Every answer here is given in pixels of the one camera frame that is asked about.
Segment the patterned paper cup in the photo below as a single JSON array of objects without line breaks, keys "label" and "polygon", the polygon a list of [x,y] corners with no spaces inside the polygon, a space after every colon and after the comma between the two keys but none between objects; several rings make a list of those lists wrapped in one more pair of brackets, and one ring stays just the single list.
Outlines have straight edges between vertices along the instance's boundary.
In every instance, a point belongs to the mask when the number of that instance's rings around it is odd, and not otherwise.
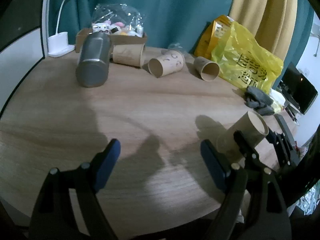
[{"label": "patterned paper cup", "polygon": [[159,78],[180,72],[185,65],[184,55],[178,50],[166,50],[161,56],[148,62],[148,70],[154,77]]}]

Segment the brown paper cup front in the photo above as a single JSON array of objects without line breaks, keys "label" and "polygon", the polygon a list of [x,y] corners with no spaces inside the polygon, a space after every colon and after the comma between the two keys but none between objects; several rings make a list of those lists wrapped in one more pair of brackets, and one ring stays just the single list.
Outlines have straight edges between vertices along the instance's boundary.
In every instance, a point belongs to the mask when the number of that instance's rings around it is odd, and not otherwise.
[{"label": "brown paper cup front", "polygon": [[220,66],[216,62],[201,56],[195,58],[194,67],[200,78],[206,82],[214,81],[220,72]]}]

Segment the plain brown paper cup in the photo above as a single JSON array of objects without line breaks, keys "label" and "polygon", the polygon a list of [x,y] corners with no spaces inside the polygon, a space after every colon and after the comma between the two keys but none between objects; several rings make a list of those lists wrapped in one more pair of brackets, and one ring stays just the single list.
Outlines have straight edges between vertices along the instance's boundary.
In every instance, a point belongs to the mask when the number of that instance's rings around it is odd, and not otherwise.
[{"label": "plain brown paper cup", "polygon": [[122,44],[113,47],[112,60],[118,64],[124,64],[141,68],[144,64],[145,44]]}]

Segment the white paper items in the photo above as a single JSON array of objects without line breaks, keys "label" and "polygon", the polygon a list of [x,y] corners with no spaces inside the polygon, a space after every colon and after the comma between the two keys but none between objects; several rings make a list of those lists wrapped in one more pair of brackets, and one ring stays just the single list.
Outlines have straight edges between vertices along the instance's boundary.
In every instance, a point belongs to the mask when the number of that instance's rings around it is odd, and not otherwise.
[{"label": "white paper items", "polygon": [[284,109],[284,105],[286,102],[286,99],[283,96],[283,94],[271,88],[269,92],[269,97],[273,100],[271,107],[273,108],[274,113],[280,113]]}]

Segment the grey cloth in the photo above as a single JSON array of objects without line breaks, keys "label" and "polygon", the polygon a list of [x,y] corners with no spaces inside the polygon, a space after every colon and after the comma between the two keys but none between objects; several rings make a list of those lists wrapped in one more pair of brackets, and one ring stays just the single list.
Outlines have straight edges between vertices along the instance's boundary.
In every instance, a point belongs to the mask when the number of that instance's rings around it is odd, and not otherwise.
[{"label": "grey cloth", "polygon": [[248,86],[245,91],[245,105],[254,109],[261,116],[274,115],[273,100],[262,90]]}]

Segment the black laptop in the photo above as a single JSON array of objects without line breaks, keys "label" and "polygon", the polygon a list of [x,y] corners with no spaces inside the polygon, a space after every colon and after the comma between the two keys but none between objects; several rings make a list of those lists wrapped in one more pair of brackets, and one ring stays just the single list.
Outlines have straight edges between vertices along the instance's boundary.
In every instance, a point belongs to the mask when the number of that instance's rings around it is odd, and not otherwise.
[{"label": "black laptop", "polygon": [[302,114],[305,114],[318,92],[313,84],[290,62],[279,83],[285,98]]}]

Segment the yellow plastic shopping bag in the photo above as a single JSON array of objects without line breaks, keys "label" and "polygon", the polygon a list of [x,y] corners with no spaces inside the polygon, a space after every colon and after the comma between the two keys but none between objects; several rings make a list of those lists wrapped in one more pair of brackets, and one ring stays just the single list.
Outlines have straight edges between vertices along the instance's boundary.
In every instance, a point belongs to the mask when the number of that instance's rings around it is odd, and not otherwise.
[{"label": "yellow plastic shopping bag", "polygon": [[211,53],[220,67],[219,77],[240,89],[256,87],[266,94],[280,76],[284,62],[261,47],[254,36],[233,22]]}]

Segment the orange paper package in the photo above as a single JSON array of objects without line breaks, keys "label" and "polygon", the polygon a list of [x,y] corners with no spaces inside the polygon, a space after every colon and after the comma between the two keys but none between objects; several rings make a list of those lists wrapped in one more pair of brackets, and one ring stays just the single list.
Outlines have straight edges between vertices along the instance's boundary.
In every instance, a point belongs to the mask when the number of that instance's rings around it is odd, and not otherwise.
[{"label": "orange paper package", "polygon": [[196,57],[212,58],[212,51],[217,46],[218,41],[224,33],[230,28],[234,20],[226,15],[221,15],[208,26],[201,35],[200,40],[194,51]]}]

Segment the crumpled clear plastic wrap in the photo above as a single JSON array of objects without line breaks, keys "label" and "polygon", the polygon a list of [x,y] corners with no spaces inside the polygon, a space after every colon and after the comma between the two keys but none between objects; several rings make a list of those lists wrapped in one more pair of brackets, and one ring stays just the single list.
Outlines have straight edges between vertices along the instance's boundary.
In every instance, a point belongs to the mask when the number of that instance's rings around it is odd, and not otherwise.
[{"label": "crumpled clear plastic wrap", "polygon": [[184,56],[186,56],[188,54],[188,52],[181,46],[180,43],[171,43],[169,46],[168,46],[168,50],[176,50],[176,51],[179,51],[181,52]]}]

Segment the yellow curtain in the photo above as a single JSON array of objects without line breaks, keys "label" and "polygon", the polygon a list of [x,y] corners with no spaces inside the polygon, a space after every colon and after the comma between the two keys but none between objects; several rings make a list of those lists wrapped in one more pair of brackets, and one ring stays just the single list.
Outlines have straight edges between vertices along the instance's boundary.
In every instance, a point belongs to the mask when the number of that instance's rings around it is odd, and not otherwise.
[{"label": "yellow curtain", "polygon": [[229,17],[246,27],[260,46],[284,60],[292,40],[298,0],[233,0]]}]

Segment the grey metal tumbler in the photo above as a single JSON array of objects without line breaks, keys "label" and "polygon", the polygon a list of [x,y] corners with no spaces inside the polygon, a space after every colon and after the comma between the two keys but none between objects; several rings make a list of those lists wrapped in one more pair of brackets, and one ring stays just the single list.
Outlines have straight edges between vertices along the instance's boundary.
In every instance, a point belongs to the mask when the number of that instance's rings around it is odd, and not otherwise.
[{"label": "grey metal tumbler", "polygon": [[82,87],[99,87],[108,79],[111,41],[105,33],[89,34],[80,50],[75,71],[76,79]]}]

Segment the teal curtain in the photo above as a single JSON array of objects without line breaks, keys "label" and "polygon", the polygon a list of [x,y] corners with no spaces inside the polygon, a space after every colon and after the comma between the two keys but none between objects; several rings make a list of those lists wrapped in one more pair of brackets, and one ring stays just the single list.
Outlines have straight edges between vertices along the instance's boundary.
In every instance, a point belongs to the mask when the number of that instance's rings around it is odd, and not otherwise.
[{"label": "teal curtain", "polygon": [[[92,14],[98,4],[127,4],[144,16],[150,47],[167,48],[180,43],[193,52],[208,25],[220,15],[229,16],[233,0],[91,0]],[[285,64],[297,63],[307,45],[314,10],[308,0],[298,0],[297,16]]]}]

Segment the white desk lamp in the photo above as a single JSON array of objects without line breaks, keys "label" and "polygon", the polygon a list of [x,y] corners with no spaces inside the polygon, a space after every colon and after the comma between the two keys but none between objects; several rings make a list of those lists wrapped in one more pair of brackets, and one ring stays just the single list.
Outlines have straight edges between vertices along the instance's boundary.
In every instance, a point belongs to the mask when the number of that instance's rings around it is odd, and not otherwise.
[{"label": "white desk lamp", "polygon": [[75,50],[77,33],[91,24],[91,0],[47,0],[48,56],[62,57]]}]

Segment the brown cardboard box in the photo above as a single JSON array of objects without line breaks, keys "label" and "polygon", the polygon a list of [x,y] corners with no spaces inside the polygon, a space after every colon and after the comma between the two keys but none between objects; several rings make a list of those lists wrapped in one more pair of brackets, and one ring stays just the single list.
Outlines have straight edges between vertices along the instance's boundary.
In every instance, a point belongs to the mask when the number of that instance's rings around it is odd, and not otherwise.
[{"label": "brown cardboard box", "polygon": [[[80,30],[75,38],[75,52],[80,53],[81,47],[84,43],[86,37],[93,33],[92,28],[84,28]],[[113,45],[123,45],[123,44],[146,44],[148,36],[146,33],[143,37],[138,36],[125,36],[125,35],[111,35],[110,40]]]}]

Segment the clear bag of toys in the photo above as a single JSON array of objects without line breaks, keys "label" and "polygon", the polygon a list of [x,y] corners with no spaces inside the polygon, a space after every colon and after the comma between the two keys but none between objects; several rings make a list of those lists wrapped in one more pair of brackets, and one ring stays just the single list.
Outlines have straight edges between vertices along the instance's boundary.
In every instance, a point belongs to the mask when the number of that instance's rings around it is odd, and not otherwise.
[{"label": "clear bag of toys", "polygon": [[135,36],[144,35],[144,16],[127,4],[98,4],[92,15],[91,28],[94,33],[107,35]]}]

